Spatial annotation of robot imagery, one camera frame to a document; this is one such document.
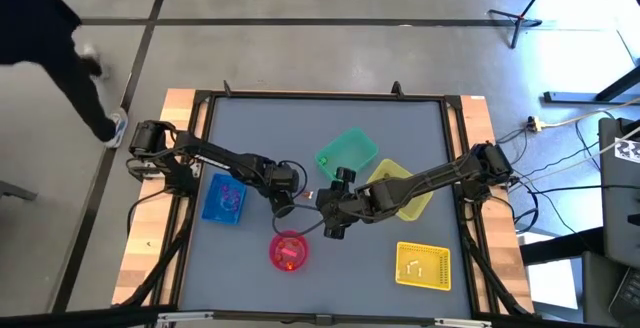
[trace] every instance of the blue container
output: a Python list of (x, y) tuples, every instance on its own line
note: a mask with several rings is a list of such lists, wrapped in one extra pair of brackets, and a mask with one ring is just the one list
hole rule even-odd
[(230, 175), (215, 174), (202, 210), (202, 219), (238, 224), (247, 186)]

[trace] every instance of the cable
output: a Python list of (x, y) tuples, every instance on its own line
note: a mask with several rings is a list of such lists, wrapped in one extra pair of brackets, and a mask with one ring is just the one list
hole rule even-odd
[(138, 206), (138, 204), (146, 201), (147, 199), (151, 199), (157, 195), (160, 195), (162, 193), (165, 193), (168, 189), (164, 188), (163, 190), (157, 191), (155, 193), (149, 194), (146, 197), (142, 197), (140, 199), (138, 199), (135, 203), (133, 203), (133, 205), (131, 205), (131, 208), (129, 208), (129, 213), (127, 214), (127, 237), (129, 236), (129, 233), (131, 233), (131, 221), (133, 218), (133, 212), (136, 209), (136, 207)]
[[(613, 114), (607, 112), (607, 111), (602, 111), (601, 113), (606, 114), (609, 118), (611, 119), (616, 119)], [(590, 147), (587, 147), (587, 142), (584, 141), (584, 138), (582, 137), (582, 132), (580, 132), (580, 127), (578, 126), (578, 124), (580, 123), (580, 120), (577, 120), (575, 122), (575, 127), (576, 127), (576, 135), (578, 136), (578, 139), (580, 140), (580, 143), (582, 143), (582, 146), (584, 147), (584, 149), (587, 151), (588, 155), (591, 155), (591, 151), (589, 151)], [(593, 161), (593, 164), (595, 165), (596, 169), (598, 169), (598, 171), (600, 171), (600, 166), (598, 165), (598, 162), (596, 162), (595, 158), (591, 158), (591, 161)]]
[[(636, 129), (632, 130), (629, 134), (627, 134), (624, 137), (620, 138), (620, 140), (625, 140), (625, 139), (633, 136), (634, 134), (636, 134), (638, 132), (640, 132), (640, 126), (637, 127)], [(541, 175), (539, 177), (533, 178), (533, 179), (531, 179), (531, 182), (535, 182), (535, 181), (540, 180), (542, 178), (547, 178), (547, 177), (552, 176), (554, 174), (557, 174), (557, 173), (560, 173), (560, 172), (564, 172), (564, 171), (566, 171), (568, 169), (571, 169), (571, 168), (573, 168), (573, 167), (575, 167), (577, 165), (580, 165), (580, 164), (590, 160), (592, 157), (597, 157), (597, 156), (609, 151), (611, 148), (615, 147), (616, 144), (617, 144), (617, 141), (614, 141), (613, 143), (611, 143), (610, 145), (606, 146), (604, 149), (602, 149), (600, 152), (598, 152), (596, 154), (592, 154), (589, 157), (587, 157), (587, 158), (585, 158), (585, 159), (583, 159), (583, 160), (581, 160), (581, 161), (579, 161), (577, 163), (574, 163), (574, 164), (572, 164), (570, 166), (567, 166), (565, 168), (562, 168), (562, 169), (559, 169), (557, 171), (553, 171), (551, 173), (547, 173), (547, 174)]]
[[(518, 172), (518, 171), (517, 171), (517, 170), (515, 170), (515, 169), (514, 169), (514, 172), (516, 172), (517, 174), (522, 175), (520, 172)], [(556, 213), (556, 215), (558, 216), (558, 219), (560, 219), (560, 222), (562, 223), (562, 225), (563, 225), (563, 226), (565, 226), (565, 228), (567, 228), (567, 229), (568, 229), (568, 230), (570, 230), (571, 232), (573, 232), (575, 235), (577, 235), (577, 236), (578, 236), (578, 238), (580, 238), (580, 240), (581, 240), (581, 241), (582, 241), (582, 243), (584, 244), (584, 246), (585, 246), (588, 250), (590, 250), (590, 251), (592, 251), (592, 252), (593, 252), (594, 250), (589, 246), (589, 244), (587, 243), (587, 241), (585, 241), (585, 240), (584, 240), (584, 238), (582, 238), (582, 235), (580, 235), (578, 232), (576, 232), (573, 228), (571, 228), (571, 227), (570, 227), (570, 226), (569, 226), (569, 225), (564, 221), (564, 219), (562, 219), (562, 216), (560, 215), (560, 212), (559, 212), (559, 211), (558, 211), (558, 209), (556, 208), (556, 205), (555, 205), (555, 204), (553, 204), (553, 201), (551, 200), (551, 198), (549, 198), (549, 196), (545, 194), (545, 193), (546, 193), (546, 191), (540, 191), (540, 190), (538, 189), (538, 187), (536, 187), (536, 185), (535, 185), (535, 184), (533, 184), (533, 181), (532, 181), (531, 179), (529, 179), (529, 178), (527, 178), (527, 177), (524, 177), (524, 178), (525, 178), (526, 180), (528, 180), (528, 181), (529, 181), (529, 184), (531, 184), (531, 187), (536, 191), (536, 193), (535, 193), (535, 194), (534, 194), (534, 193), (529, 189), (529, 187), (527, 187), (524, 183), (520, 182), (519, 180), (518, 180), (518, 183), (522, 184), (522, 185), (523, 185), (523, 186), (528, 190), (528, 193), (531, 195), (531, 197), (533, 197), (533, 198), (534, 198), (534, 201), (536, 202), (536, 210), (538, 210), (538, 200), (537, 200), (537, 198), (536, 198), (536, 194), (541, 194), (542, 196), (544, 196), (545, 198), (547, 198), (547, 200), (548, 200), (548, 201), (549, 201), (549, 203), (551, 204), (551, 207), (553, 208), (554, 212), (555, 212), (555, 213)], [(535, 221), (534, 221), (534, 220), (537, 220), (537, 219), (538, 219), (538, 214), (536, 213), (536, 214), (534, 214), (534, 217), (533, 217), (533, 219), (532, 219), (532, 222), (529, 224), (529, 226), (526, 228), (526, 230), (524, 230), (524, 229), (523, 229), (523, 230), (520, 230), (519, 232), (524, 233), (524, 232), (528, 231), (529, 229), (531, 229), (531, 228), (533, 227), (533, 225), (535, 224)]]
[(578, 116), (578, 117), (575, 117), (575, 118), (571, 118), (571, 119), (563, 121), (563, 122), (559, 122), (559, 123), (543, 123), (543, 122), (540, 122), (540, 128), (560, 127), (560, 126), (563, 126), (565, 124), (573, 123), (573, 122), (579, 121), (581, 119), (584, 119), (584, 118), (587, 118), (587, 117), (591, 117), (592, 115), (595, 115), (595, 114), (604, 113), (604, 112), (608, 112), (608, 111), (613, 110), (613, 109), (626, 107), (626, 106), (634, 104), (636, 102), (640, 102), (640, 97), (632, 99), (632, 100), (628, 101), (627, 103), (623, 103), (623, 104), (620, 104), (620, 105), (617, 105), (617, 106), (613, 106), (613, 107), (610, 107), (610, 108), (606, 108), (606, 109), (599, 109), (597, 111), (589, 112), (587, 114), (583, 114), (581, 116)]
[(591, 252), (595, 252), (595, 250), (593, 250), (593, 248), (591, 248), (589, 246), (589, 244), (587, 243), (586, 240), (584, 240), (584, 238), (582, 238), (582, 235), (578, 232), (576, 232), (575, 230), (573, 230), (573, 228), (571, 228), (565, 221), (564, 219), (562, 219), (562, 216), (560, 215), (560, 212), (558, 212), (558, 209), (556, 208), (556, 205), (553, 204), (553, 201), (551, 200), (551, 198), (549, 198), (548, 195), (540, 192), (540, 194), (542, 194), (543, 197), (547, 198), (547, 200), (549, 201), (549, 203), (551, 203), (551, 207), (553, 208), (553, 211), (556, 212), (556, 215), (558, 216), (558, 219), (560, 219), (560, 222), (562, 223), (563, 226), (565, 226), (568, 230), (570, 230), (571, 232), (573, 232), (573, 234), (577, 235), (578, 238), (580, 238), (580, 240), (582, 241), (582, 244), (584, 244), (585, 247), (587, 247), (588, 250), (590, 250)]
[[(522, 175), (522, 173), (518, 172), (515, 169), (514, 169), (514, 172), (516, 172), (519, 175)], [(522, 177), (522, 178), (528, 180), (529, 183), (531, 184), (531, 186), (535, 189), (535, 186), (533, 185), (533, 183), (531, 183), (531, 180), (528, 177)], [(527, 186), (525, 183), (522, 183), (520, 178), (518, 178), (518, 180), (517, 180), (517, 182), (515, 184), (520, 184), (523, 187), (525, 187), (527, 192), (532, 192), (531, 188), (529, 188), (529, 186)], [(516, 231), (516, 234), (522, 234), (522, 233), (526, 233), (526, 232), (530, 231), (531, 228), (533, 228), (533, 226), (538, 221), (538, 217), (540, 216), (540, 203), (538, 202), (538, 198), (535, 195), (531, 195), (531, 199), (533, 200), (534, 207), (529, 209), (528, 211), (520, 214), (519, 216), (515, 217), (514, 220), (513, 220), (513, 225), (515, 226), (522, 218), (524, 218), (526, 216), (529, 216), (529, 215), (533, 214), (533, 217), (531, 218), (531, 221), (529, 222), (529, 225), (526, 226), (523, 229), (520, 229), (520, 230)]]
[(545, 194), (550, 192), (559, 192), (563, 190), (576, 190), (576, 189), (593, 189), (593, 188), (627, 188), (627, 189), (638, 189), (640, 190), (640, 186), (634, 185), (626, 185), (626, 184), (607, 184), (607, 185), (590, 185), (590, 186), (577, 186), (577, 187), (562, 187), (562, 188), (552, 188), (544, 191), (538, 191), (537, 193), (531, 194)]
[(516, 220), (516, 210), (513, 209), (513, 206), (511, 205), (511, 203), (509, 203), (506, 199), (502, 199), (502, 198), (496, 197), (494, 195), (490, 196), (489, 198), (498, 200), (498, 201), (506, 204), (511, 209), (511, 217), (513, 217), (514, 221)]
[(513, 162), (510, 162), (511, 165), (518, 163), (522, 159), (522, 157), (524, 157), (524, 152), (527, 151), (527, 142), (528, 142), (527, 130), (525, 129), (524, 130), (524, 148), (522, 148), (522, 153), (520, 153), (520, 155)]
[[(592, 145), (588, 146), (587, 148), (593, 148), (593, 146), (595, 146), (596, 144), (598, 144), (598, 142), (593, 143)], [(577, 152), (575, 152), (575, 153), (573, 153), (573, 154), (571, 154), (569, 156), (566, 156), (564, 158), (561, 158), (561, 159), (559, 159), (559, 160), (557, 160), (557, 161), (555, 161), (553, 163), (549, 163), (549, 164), (547, 164), (546, 166), (544, 166), (542, 168), (534, 169), (531, 172), (523, 175), (523, 177), (529, 177), (530, 175), (532, 175), (534, 173), (541, 172), (541, 171), (543, 171), (543, 170), (545, 170), (545, 169), (547, 169), (547, 168), (549, 168), (551, 166), (554, 166), (556, 164), (560, 164), (560, 163), (564, 162), (565, 160), (573, 158), (573, 157), (577, 156), (578, 154), (580, 154), (581, 152), (584, 152), (584, 151), (585, 151), (585, 148), (580, 149), (579, 151), (577, 151)]]
[(518, 128), (518, 129), (512, 130), (511, 132), (505, 134), (501, 138), (496, 139), (496, 144), (504, 144), (504, 143), (507, 143), (507, 142), (510, 142), (510, 141), (514, 140), (520, 134), (524, 133), (525, 129), (526, 128)]
[(302, 184), (302, 188), (300, 189), (300, 191), (298, 191), (298, 193), (296, 193), (292, 197), (293, 199), (296, 199), (296, 198), (298, 198), (298, 196), (300, 196), (300, 194), (302, 194), (304, 192), (305, 189), (307, 189), (307, 181), (309, 180), (309, 177), (307, 176), (307, 170), (304, 169), (304, 167), (300, 163), (298, 163), (296, 161), (283, 160), (283, 161), (280, 161), (280, 163), (291, 163), (293, 165), (297, 165), (300, 168), (300, 170), (302, 171), (302, 174), (304, 175), (304, 183)]
[(273, 217), (271, 218), (271, 227), (273, 228), (273, 231), (276, 232), (277, 235), (281, 236), (281, 237), (285, 237), (285, 238), (297, 238), (297, 237), (301, 237), (311, 231), (313, 231), (314, 229), (318, 228), (320, 225), (322, 225), (324, 222), (327, 221), (327, 218), (322, 219), (321, 221), (319, 221), (318, 223), (312, 225), (311, 227), (303, 230), (302, 232), (296, 233), (296, 234), (285, 234), (281, 231), (278, 230), (278, 228), (276, 227), (276, 218), (278, 217), (278, 214), (285, 209), (289, 209), (289, 208), (304, 208), (304, 209), (309, 209), (309, 210), (313, 210), (318, 212), (318, 209), (316, 207), (312, 207), (312, 206), (308, 206), (308, 205), (304, 205), (304, 204), (289, 204), (286, 205), (284, 207), (280, 207), (280, 209), (278, 209), (275, 213), (273, 213)]

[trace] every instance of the sneaker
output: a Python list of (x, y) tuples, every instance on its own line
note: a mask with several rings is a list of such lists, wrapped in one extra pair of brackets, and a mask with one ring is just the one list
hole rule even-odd
[(124, 137), (124, 131), (127, 129), (129, 118), (127, 117), (127, 112), (125, 112), (122, 107), (111, 113), (109, 118), (116, 124), (116, 135), (114, 135), (110, 141), (104, 142), (104, 145), (107, 146), (107, 148), (118, 148), (122, 143), (122, 137)]
[(102, 74), (99, 76), (92, 76), (92, 77), (100, 80), (109, 79), (109, 67), (107, 67), (102, 62), (102, 59), (100, 59), (100, 53), (98, 53), (96, 46), (94, 46), (93, 44), (85, 44), (82, 51), (82, 57), (91, 58), (100, 66), (100, 70), (102, 71)]

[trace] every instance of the person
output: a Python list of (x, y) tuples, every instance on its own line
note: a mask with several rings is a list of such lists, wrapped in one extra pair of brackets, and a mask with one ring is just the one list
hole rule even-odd
[(72, 33), (80, 18), (62, 0), (0, 0), (0, 65), (39, 64), (67, 97), (93, 134), (108, 148), (117, 148), (127, 128), (127, 114), (118, 108), (105, 114), (92, 78), (107, 72), (94, 47), (82, 56)]

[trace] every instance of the person's leg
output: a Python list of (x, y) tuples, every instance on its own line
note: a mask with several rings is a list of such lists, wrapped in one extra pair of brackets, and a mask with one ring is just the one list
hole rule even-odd
[(80, 56), (80, 62), (82, 62), (84, 68), (93, 77), (102, 76), (102, 67), (100, 67), (100, 63), (98, 63), (98, 61), (92, 56)]
[(120, 133), (117, 128), (122, 128), (124, 133), (121, 123), (124, 120), (126, 127), (126, 115), (122, 117), (122, 111), (115, 117), (106, 116), (96, 86), (91, 81), (87, 67), (73, 49), (73, 43), (53, 44), (43, 47), (43, 50), (42, 57), (36, 63), (42, 65), (98, 139), (110, 147), (119, 145), (119, 140), (115, 142), (117, 145), (113, 145), (112, 141), (116, 138), (116, 132)]

